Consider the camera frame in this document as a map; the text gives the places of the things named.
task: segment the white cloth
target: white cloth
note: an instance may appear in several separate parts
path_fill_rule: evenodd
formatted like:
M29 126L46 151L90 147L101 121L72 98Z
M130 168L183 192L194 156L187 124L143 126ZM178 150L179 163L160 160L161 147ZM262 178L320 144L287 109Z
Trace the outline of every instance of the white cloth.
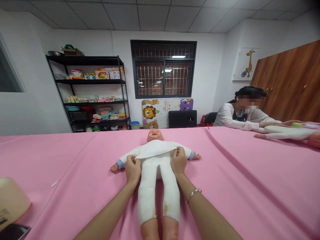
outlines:
M125 154L120 160L125 164L127 156L137 155L141 160L141 182L138 192L138 215L140 225L156 218L155 186L156 179L161 179L164 185L163 215L177 222L180 220L180 192L177 180L171 168L173 150L178 146L184 148L186 155L191 155L191 149L176 142L152 140Z
M308 128L286 128L280 126L267 126L264 128L267 139L293 139L307 140L316 130Z
M240 130L258 130L260 122L281 122L269 117L260 109L248 109L248 117L246 122L233 120L234 107L231 103L225 103L219 109L217 118L213 124L216 126L225 126L231 128L239 128Z

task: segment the giraffe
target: giraffe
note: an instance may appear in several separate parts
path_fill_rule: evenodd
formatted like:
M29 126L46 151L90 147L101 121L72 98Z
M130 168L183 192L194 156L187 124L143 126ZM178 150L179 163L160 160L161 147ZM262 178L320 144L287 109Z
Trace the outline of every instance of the giraffe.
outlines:
M250 59L249 59L249 67L246 68L246 70L244 72L242 72L241 74L241 77L245 77L247 74L248 76L247 77L250 77L250 72L252 72L252 63L251 63L251 58L252 58L252 54L254 53L255 51L253 49L251 49L246 55L247 56L250 56Z

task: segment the hand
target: hand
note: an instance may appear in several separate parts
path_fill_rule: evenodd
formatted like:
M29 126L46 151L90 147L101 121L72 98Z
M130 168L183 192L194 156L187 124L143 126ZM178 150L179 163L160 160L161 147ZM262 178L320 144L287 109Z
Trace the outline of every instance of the hand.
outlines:
M116 172L119 170L119 165L116 163L115 165L112 165L112 167L110 168L111 172Z
M127 184L132 183L137 185L141 175L140 159L134 160L136 155L127 156L126 175Z
M267 139L267 135L266 134L256 134L254 135L255 138L263 138L263 139Z
M201 155L199 154L196 154L196 152L194 152L194 156L192 159L196 159L196 160L199 160L201 158Z
M173 153L173 159L171 161L171 167L174 174L184 173L188 159L183 147L177 147Z

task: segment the baby doll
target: baby doll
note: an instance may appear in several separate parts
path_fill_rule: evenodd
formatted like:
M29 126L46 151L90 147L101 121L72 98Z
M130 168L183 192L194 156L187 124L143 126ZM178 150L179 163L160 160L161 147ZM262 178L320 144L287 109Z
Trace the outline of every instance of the baby doll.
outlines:
M314 129L267 126L263 131L267 134L256 134L254 137L264 139L307 140L307 144L310 147L320 148L320 132Z
M164 236L178 236L180 220L180 192L175 175L171 168L173 151L178 146L184 148L188 159L200 159L201 156L189 148L176 142L164 141L158 129L151 129L147 143L133 149L120 157L111 167L112 172L123 168L128 155L136 155L141 160L141 182L138 191L138 215L143 238L152 239L158 236L158 222L155 210L155 185L156 179L161 179L164 185L163 197L163 225Z

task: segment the pink tablecloth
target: pink tablecloth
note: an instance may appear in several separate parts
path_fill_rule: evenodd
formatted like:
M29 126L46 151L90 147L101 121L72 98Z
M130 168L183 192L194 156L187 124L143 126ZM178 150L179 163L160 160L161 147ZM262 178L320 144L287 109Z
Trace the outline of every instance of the pink tablecloth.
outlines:
M12 177L33 202L19 220L26 240L71 240L125 184L109 168L145 143L147 130L0 138L0 177ZM224 127L163 129L165 140L200 153L186 174L244 239L320 237L320 152L292 141L254 139ZM162 182L157 182L161 215ZM200 239L181 199L179 239ZM141 239L137 191L111 239Z

